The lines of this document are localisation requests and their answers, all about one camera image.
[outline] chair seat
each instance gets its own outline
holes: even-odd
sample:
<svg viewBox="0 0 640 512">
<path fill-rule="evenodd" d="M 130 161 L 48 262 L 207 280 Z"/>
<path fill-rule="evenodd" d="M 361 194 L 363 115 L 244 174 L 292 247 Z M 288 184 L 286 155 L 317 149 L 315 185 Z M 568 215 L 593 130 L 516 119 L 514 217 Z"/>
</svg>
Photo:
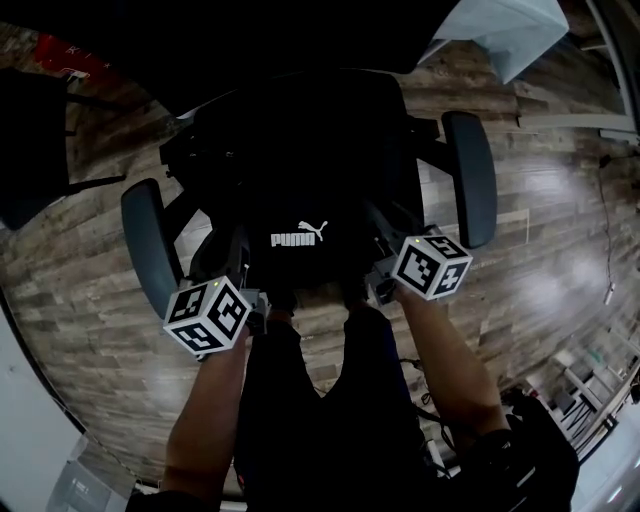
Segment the chair seat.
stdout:
<svg viewBox="0 0 640 512">
<path fill-rule="evenodd" d="M 201 109 L 193 130 L 178 136 L 179 150 L 163 148 L 163 161 L 185 189 L 199 191 L 212 224 L 245 226 L 251 286 L 306 288 L 365 273 L 379 257 L 364 200 L 396 201 L 422 219 L 406 130 L 393 77 L 305 73 Z"/>
</svg>

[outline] black chair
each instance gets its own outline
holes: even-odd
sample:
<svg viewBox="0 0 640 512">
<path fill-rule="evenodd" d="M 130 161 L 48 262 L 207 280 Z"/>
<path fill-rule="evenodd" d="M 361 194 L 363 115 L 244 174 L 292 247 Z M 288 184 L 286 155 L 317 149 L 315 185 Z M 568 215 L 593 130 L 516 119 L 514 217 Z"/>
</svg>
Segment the black chair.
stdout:
<svg viewBox="0 0 640 512">
<path fill-rule="evenodd" d="M 497 195 L 486 134 L 471 114 L 442 121 L 447 144 L 436 121 L 407 115 L 393 77 L 356 70 L 276 78 L 201 108 L 160 150 L 182 195 L 163 209 L 145 180 L 122 197 L 129 251 L 158 315 L 183 278 L 173 242 L 197 209 L 213 231 L 191 280 L 233 274 L 269 290 L 369 272 L 388 256 L 382 240 L 425 231 L 416 158 L 453 177 L 462 244 L 488 243 Z"/>
<path fill-rule="evenodd" d="M 47 75 L 0 70 L 3 123 L 3 176 L 0 221 L 18 230 L 61 197 L 118 181 L 124 176 L 69 183 L 65 137 L 67 101 L 100 108 L 117 105 L 70 95 L 64 80 Z"/>
</svg>

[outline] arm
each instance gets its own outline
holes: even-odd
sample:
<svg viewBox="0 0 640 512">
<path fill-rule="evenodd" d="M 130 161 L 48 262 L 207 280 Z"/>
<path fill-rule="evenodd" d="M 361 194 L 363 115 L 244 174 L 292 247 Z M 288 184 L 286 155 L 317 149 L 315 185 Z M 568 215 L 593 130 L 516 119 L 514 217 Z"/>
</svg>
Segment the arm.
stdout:
<svg viewBox="0 0 640 512">
<path fill-rule="evenodd" d="M 182 491 L 220 506 L 238 423 L 244 377 L 245 327 L 233 349 L 210 356 L 167 444 L 163 491 Z"/>
<path fill-rule="evenodd" d="M 508 429 L 496 383 L 442 308 L 402 285 L 398 285 L 396 297 L 409 322 L 429 392 L 442 419 L 468 425 L 481 436 Z M 473 444 L 471 437 L 459 431 L 452 434 L 460 453 Z"/>
</svg>

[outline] cable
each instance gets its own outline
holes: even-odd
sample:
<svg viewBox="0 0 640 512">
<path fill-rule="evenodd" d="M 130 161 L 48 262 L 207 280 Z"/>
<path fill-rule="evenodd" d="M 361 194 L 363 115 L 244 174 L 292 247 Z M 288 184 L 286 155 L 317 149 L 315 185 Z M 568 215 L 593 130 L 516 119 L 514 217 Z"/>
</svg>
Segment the cable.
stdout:
<svg viewBox="0 0 640 512">
<path fill-rule="evenodd" d="M 609 281 L 609 290 L 613 287 L 613 281 L 611 279 L 611 255 L 613 252 L 613 242 L 611 241 L 611 222 L 609 220 L 609 209 L 607 208 L 607 201 L 604 198 L 604 190 L 602 188 L 602 167 L 598 169 L 598 188 L 600 189 L 600 199 L 602 200 L 602 206 L 604 208 L 604 214 L 607 219 L 607 226 L 604 232 L 607 235 L 607 239 L 609 240 L 609 249 L 607 253 L 607 280 Z"/>
</svg>

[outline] hand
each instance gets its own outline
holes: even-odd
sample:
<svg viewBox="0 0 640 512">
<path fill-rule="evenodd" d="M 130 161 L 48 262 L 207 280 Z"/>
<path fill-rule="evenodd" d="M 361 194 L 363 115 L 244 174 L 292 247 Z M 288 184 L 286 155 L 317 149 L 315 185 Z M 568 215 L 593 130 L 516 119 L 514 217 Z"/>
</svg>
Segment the hand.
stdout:
<svg viewBox="0 0 640 512">
<path fill-rule="evenodd" d="M 422 300 L 421 297 L 419 297 L 417 293 L 415 293 L 411 289 L 407 288 L 405 285 L 403 285 L 399 281 L 396 281 L 396 289 L 393 292 L 393 297 L 400 304 L 404 304 L 407 301 L 412 301 L 412 300 L 415 300 L 415 299 Z"/>
</svg>

